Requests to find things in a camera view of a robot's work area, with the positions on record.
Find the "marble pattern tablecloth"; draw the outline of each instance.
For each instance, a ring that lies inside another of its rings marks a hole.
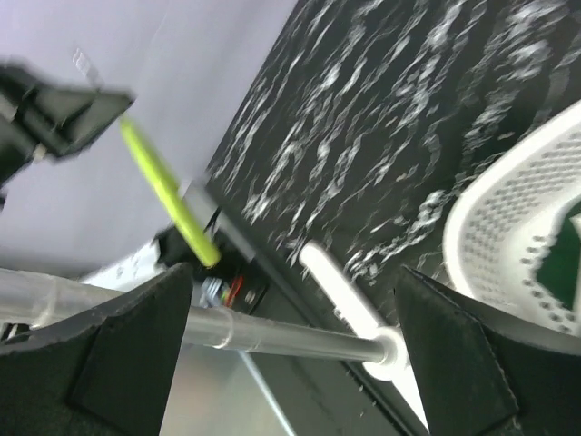
[[[210,186],[289,266],[324,244],[397,322],[398,266],[447,280],[451,205],[581,97],[580,55],[575,0],[300,0]]]

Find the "dark green object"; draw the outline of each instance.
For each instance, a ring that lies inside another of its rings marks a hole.
[[[581,260],[581,239],[572,218],[581,214],[576,203],[563,218],[555,243],[537,270],[537,281],[569,311],[573,310]]]

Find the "black table surface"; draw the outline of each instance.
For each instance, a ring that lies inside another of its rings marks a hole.
[[[297,257],[325,246],[388,323],[401,264],[447,281],[458,195],[581,97],[574,0],[300,0],[209,167],[208,188],[327,328]]]

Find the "perforated plastic basket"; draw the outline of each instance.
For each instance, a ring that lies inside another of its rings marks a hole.
[[[444,258],[458,292],[565,333],[576,317],[535,279],[558,225],[581,198],[581,103],[498,159],[459,197],[446,222]]]

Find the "gray metal rod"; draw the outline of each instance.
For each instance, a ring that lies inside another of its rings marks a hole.
[[[379,342],[256,318],[223,307],[192,307],[183,341],[225,350],[344,361],[381,362],[387,357]]]
[[[59,277],[0,269],[0,322],[38,328],[120,294]],[[191,307],[182,341],[226,350],[359,362],[381,362],[388,357],[380,342],[255,318],[224,307]]]

